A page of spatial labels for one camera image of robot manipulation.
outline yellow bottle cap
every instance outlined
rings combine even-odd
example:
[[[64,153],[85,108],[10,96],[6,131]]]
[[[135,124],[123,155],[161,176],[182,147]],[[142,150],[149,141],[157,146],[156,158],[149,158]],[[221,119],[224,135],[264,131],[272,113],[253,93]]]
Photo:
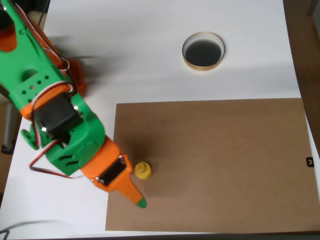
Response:
[[[151,166],[149,165],[149,163],[141,161],[137,165],[135,165],[134,174],[139,179],[146,180],[151,177]]]

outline black liquid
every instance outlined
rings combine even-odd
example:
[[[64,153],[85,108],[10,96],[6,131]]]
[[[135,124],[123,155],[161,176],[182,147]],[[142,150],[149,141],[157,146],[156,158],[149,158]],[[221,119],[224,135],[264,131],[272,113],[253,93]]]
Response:
[[[191,43],[186,51],[186,60],[199,67],[207,67],[216,64],[221,57],[221,48],[218,44],[209,40],[197,40]]]

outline cardboard sheet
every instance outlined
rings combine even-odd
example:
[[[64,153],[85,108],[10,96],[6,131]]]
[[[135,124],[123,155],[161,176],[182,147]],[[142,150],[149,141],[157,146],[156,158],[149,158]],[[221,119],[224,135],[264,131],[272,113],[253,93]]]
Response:
[[[147,208],[109,194],[106,230],[320,230],[300,98],[118,104],[114,141],[153,174],[132,176]]]

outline robotic arm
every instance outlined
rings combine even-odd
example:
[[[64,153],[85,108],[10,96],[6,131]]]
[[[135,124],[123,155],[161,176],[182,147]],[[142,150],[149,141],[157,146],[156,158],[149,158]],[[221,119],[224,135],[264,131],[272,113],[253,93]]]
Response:
[[[130,178],[128,156],[105,135],[82,97],[80,64],[61,56],[19,5],[0,0],[0,11],[12,19],[0,32],[1,92],[31,121],[29,131],[21,131],[24,139],[33,149],[42,149],[30,169],[65,178],[81,170],[96,187],[119,191],[145,208],[147,202]],[[43,155],[62,173],[34,167]]]

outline white surface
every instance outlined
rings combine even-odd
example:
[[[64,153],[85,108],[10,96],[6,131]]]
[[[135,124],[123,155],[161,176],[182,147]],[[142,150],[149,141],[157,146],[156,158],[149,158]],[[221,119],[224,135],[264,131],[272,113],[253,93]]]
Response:
[[[300,97],[282,0],[54,0],[44,30],[94,70],[85,100],[110,137],[117,103]],[[226,46],[223,62],[209,72],[189,68],[182,57],[184,41],[201,31],[217,33]],[[311,146],[320,166],[313,140]],[[56,222],[15,228],[9,238],[146,234],[106,232],[108,195],[86,178],[30,171],[35,154],[20,135],[0,229]]]

